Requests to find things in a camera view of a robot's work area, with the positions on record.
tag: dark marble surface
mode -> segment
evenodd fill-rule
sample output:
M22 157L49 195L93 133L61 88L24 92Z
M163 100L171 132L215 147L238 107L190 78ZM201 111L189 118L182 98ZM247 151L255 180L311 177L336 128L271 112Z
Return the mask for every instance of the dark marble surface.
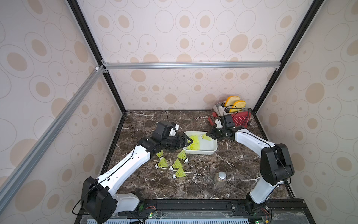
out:
M151 136L159 120L160 111L129 111L125 119L109 168L121 161L143 136ZM169 111L169 122L179 124L179 133L184 131L208 131L208 111ZM163 113L161 120L166 120ZM255 120L248 129L260 136ZM164 157L172 164L176 155L164 151ZM260 158L253 151L232 140L218 141L218 149L212 155L187 154L189 162L184 164L186 177L173 179L168 169L155 169L157 157L142 165L119 188L118 194L140 192L146 199L243 199L258 180ZM214 186L214 176L219 171L227 175L225 185ZM289 198L285 186L280 186L271 198Z

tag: electrical wire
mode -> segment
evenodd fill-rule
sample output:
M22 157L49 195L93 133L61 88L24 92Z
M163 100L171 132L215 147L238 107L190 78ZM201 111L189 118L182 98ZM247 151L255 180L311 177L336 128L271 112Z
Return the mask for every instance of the electrical wire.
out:
M136 216L136 215L133 215L136 219L138 219L139 223L142 223L142 221Z
M160 112L158 121L160 121L160 117L161 117L161 114L163 113L163 111L166 113L166 121L169 122L169 117L168 117L168 113L166 112L166 110L162 110L162 111Z
M235 105L230 105L230 106L234 106L234 107L236 107L236 114L233 116L233 117L235 117L236 115L237 115L237 113L239 112L239 109L242 109L242 108L238 108L237 106L235 106Z
M279 158L277 158L277 160L281 163L281 165L283 166L283 168L286 170L285 166L283 165L283 163L281 162L281 160ZM290 185L291 184L291 176L289 174L289 172L286 170L286 173L288 174L289 176L289 179L290 179L290 182L287 183L287 184L280 184L280 185Z
M261 210L265 213L265 216L266 216L266 220L267 220L267 215L266 215L266 212L263 208L261 208Z
M100 183L102 183L102 182L105 181L105 180L106 180L106 179L102 180L101 182L99 182L99 183L96 184L95 186L91 187L91 189L89 189L88 192L85 193L85 195L74 205L74 207L73 207L73 209L72 209L72 214L74 214L74 215L81 215L81 214L76 214L76 213L74 212L74 208L76 208L76 206L78 205L78 203L79 203L80 201L82 201L82 199L83 199L90 191L92 191L95 187L97 187Z
M270 224L271 221L272 221L272 209L269 209L269 211L271 210L271 216L270 216L270 212L268 212L268 215L269 215L269 222L267 224Z
M155 206L149 206L149 207L146 207L145 209L154 209L155 211L158 211Z

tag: wall panel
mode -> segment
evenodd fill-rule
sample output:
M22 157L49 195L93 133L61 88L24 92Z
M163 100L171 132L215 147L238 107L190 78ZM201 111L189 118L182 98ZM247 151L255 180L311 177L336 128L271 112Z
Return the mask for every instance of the wall panel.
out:
M126 109L212 109L238 95L253 108L274 68L110 70Z
M72 208L81 197L83 181L99 175L120 117L101 76L2 213L0 223L74 223Z
M279 61L312 0L80 1L106 62Z
M62 0L0 2L0 185L95 64Z
M258 112L316 223L356 223L358 1L326 1Z

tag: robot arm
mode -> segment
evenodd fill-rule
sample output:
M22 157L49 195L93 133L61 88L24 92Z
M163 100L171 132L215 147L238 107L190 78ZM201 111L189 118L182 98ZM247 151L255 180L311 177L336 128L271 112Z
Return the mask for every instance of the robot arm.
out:
M290 154L284 144L266 141L243 127L236 127L230 114L220 116L207 136L219 140L224 137L230 138L261 157L261 178L254 189L246 195L245 208L250 214L257 213L273 190L295 173Z
M138 208L140 200L132 193L116 194L126 179L141 165L148 162L162 149L176 150L190 145L186 134L179 135L179 125L158 122L151 137L139 140L134 149L113 168L97 179L87 178L82 187L83 208L98 222L104 223L115 212L133 211Z

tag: bread slice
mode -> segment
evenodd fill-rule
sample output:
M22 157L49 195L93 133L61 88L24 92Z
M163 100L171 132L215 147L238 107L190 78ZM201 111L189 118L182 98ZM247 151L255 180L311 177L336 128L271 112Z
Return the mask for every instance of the bread slice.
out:
M239 100L240 100L240 97L238 97L238 96L229 96L225 102L225 106L234 105L234 103Z
M246 106L246 102L243 100L238 100L234 103L234 106L237 106L237 108L243 108ZM236 107L232 107L232 109L230 109L229 113L235 113L237 111L240 111L242 109L237 109Z

